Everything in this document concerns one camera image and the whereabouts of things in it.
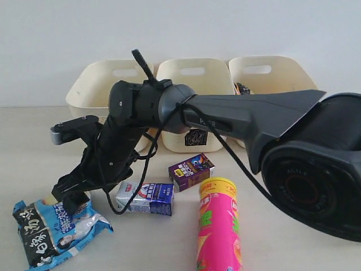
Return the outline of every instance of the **tabletop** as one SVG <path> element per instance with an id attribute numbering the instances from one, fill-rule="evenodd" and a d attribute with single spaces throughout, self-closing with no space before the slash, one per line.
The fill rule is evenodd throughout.
<path id="1" fill-rule="evenodd" d="M 1 270 L 28 268 L 12 216 L 14 204 L 27 204 L 49 195 L 58 179 L 80 161 L 81 141 L 52 144 L 49 128 L 71 119 L 67 107 L 0 108 L 0 263 Z M 232 149 L 247 165 L 246 152 L 233 140 Z M 151 159 L 147 182 L 169 183 L 168 166 L 193 154 L 160 148 Z M 225 149 L 206 154 L 215 175 L 237 185 L 240 239 L 245 271 L 357 270 L 361 245 L 311 229 L 275 208 L 246 178 Z M 132 166 L 130 180 L 138 182 L 143 161 Z M 199 186 L 175 194 L 172 216 L 144 213 L 115 215 L 101 191 L 91 195 L 93 207 L 112 224 L 78 255 L 56 267 L 71 270 L 196 270 Z"/>

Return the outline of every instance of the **pringles can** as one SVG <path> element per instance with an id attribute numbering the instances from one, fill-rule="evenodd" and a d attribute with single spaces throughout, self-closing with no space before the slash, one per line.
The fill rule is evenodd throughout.
<path id="1" fill-rule="evenodd" d="M 196 270 L 242 271 L 236 185 L 212 177 L 201 183 L 199 194 Z"/>

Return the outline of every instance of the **black cable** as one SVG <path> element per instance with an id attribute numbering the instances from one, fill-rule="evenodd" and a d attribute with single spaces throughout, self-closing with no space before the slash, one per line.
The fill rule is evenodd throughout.
<path id="1" fill-rule="evenodd" d="M 250 179 L 250 181 L 255 185 L 255 187 L 264 195 L 270 203 L 272 203 L 275 207 L 277 207 L 279 210 L 287 214 L 288 216 L 292 217 L 293 219 L 304 223 L 305 225 L 316 229 L 316 230 L 324 230 L 322 227 L 320 227 L 316 221 L 311 222 L 311 218 L 305 219 L 301 216 L 297 216 L 295 212 L 292 210 L 289 210 L 285 208 L 281 203 L 279 203 L 272 195 L 270 195 L 262 186 L 261 184 L 254 178 L 254 176 L 250 173 L 250 171 L 247 170 L 246 166 L 242 163 L 242 161 L 238 158 L 238 156 L 233 152 L 233 150 L 229 147 L 229 145 L 224 141 L 224 139 L 219 135 L 217 130 L 210 124 L 208 117 L 206 114 L 201 112 L 197 107 L 191 105 L 191 104 L 184 104 L 183 107 L 189 108 L 193 110 L 199 117 L 201 117 L 207 127 L 210 129 L 210 131 L 216 136 L 216 138 L 220 141 L 220 143 L 223 145 L 223 147 L 228 151 L 228 153 L 232 156 L 232 158 L 236 161 L 237 165 L 242 169 L 242 171 L 245 173 L 245 175 Z"/>
<path id="2" fill-rule="evenodd" d="M 157 153 L 157 151 L 158 151 L 158 143 L 157 143 L 157 141 L 155 141 L 155 139 L 150 135 L 150 134 L 148 134 L 147 132 L 145 132 L 144 134 L 143 134 L 143 136 L 146 138 L 146 139 L 148 139 L 150 142 L 156 142 L 155 143 L 155 150 L 154 150 L 154 152 L 151 154 L 151 155 L 139 155 L 139 153 L 137 153 L 136 152 L 136 158 L 137 158 L 137 160 L 146 160 L 146 158 L 148 158 L 148 157 L 150 157 L 150 158 L 152 158 L 153 156 L 155 156 L 156 155 L 156 153 Z"/>
<path id="3" fill-rule="evenodd" d="M 151 147 L 149 148 L 149 151 L 148 151 L 148 155 L 146 156 L 146 162 L 145 162 L 145 165 L 144 165 L 144 168 L 143 168 L 143 174 L 142 174 L 142 177 L 140 179 L 140 182 L 139 182 L 139 185 L 136 189 L 136 191 L 133 193 L 133 195 L 131 196 L 131 198 L 128 200 L 128 202 L 126 203 L 126 205 L 124 206 L 124 208 L 121 210 L 121 211 L 118 211 L 117 209 L 115 209 L 115 207 L 113 206 L 113 203 L 112 203 L 112 199 L 109 195 L 109 192 L 105 191 L 105 194 L 107 196 L 107 200 L 108 200 L 108 204 L 110 206 L 110 208 L 112 209 L 112 211 L 117 214 L 117 215 L 122 215 L 123 213 L 126 212 L 126 210 L 129 208 L 129 206 L 131 205 L 131 202 L 133 201 L 133 199 L 136 197 L 136 195 L 138 194 L 138 192 L 140 191 L 140 189 L 142 188 L 143 186 L 143 183 L 144 183 L 144 179 L 146 178 L 146 174 L 147 174 L 147 170 L 148 170 L 148 165 L 149 165 L 149 161 L 152 157 L 152 153 L 153 153 L 153 149 L 158 146 L 157 145 L 157 141 L 159 139 L 159 136 L 161 134 L 161 132 L 163 131 L 165 125 L 170 121 L 170 119 L 179 111 L 181 110 L 181 105 L 177 106 L 174 110 L 171 111 L 171 113 L 167 116 L 167 118 L 164 120 L 162 126 L 160 129 L 158 129 L 156 135 L 154 136 L 154 139 L 152 141 L 152 145 Z M 99 170 L 100 170 L 100 175 L 101 175 L 101 178 L 103 180 L 103 183 L 106 183 L 105 181 L 105 178 L 104 178 L 104 174 L 103 174 L 103 170 L 102 170 L 102 165 L 100 163 L 100 159 L 99 157 L 97 156 L 97 160 L 98 160 L 98 167 L 99 167 Z"/>

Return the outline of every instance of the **juice box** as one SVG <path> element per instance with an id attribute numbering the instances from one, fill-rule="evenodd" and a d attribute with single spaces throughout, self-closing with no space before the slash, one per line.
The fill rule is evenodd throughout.
<path id="1" fill-rule="evenodd" d="M 168 173 L 175 190 L 181 192 L 212 177 L 214 168 L 214 164 L 205 154 L 198 154 L 179 164 L 172 165 L 168 168 Z"/>
<path id="2" fill-rule="evenodd" d="M 137 190 L 138 183 L 122 181 L 116 194 L 118 207 L 123 209 Z M 172 183 L 144 183 L 127 212 L 156 213 L 171 216 L 174 203 Z"/>

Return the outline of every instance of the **white plastic basket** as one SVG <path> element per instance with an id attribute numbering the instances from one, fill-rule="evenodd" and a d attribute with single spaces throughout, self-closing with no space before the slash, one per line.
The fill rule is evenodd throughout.
<path id="1" fill-rule="evenodd" d="M 243 84 L 254 94 L 317 89 L 303 68 L 284 56 L 239 57 L 231 59 L 228 67 L 233 82 Z M 245 147 L 242 141 L 237 143 Z"/>
<path id="2" fill-rule="evenodd" d="M 170 59 L 160 64 L 157 79 L 171 79 L 174 84 L 185 84 L 201 95 L 235 95 L 235 88 L 227 64 L 212 58 Z M 206 142 L 194 140 L 193 135 L 206 138 Z M 191 128 L 190 133 L 162 132 L 164 146 L 173 152 L 213 152 L 223 146 L 212 133 L 202 135 Z"/>
<path id="3" fill-rule="evenodd" d="M 153 72 L 154 67 L 148 63 Z M 146 74 L 135 60 L 104 60 L 87 66 L 66 96 L 73 117 L 95 115 L 104 123 L 109 109 L 108 100 L 112 86 L 120 80 L 142 83 Z M 135 148 L 144 150 L 148 140 L 142 137 Z"/>

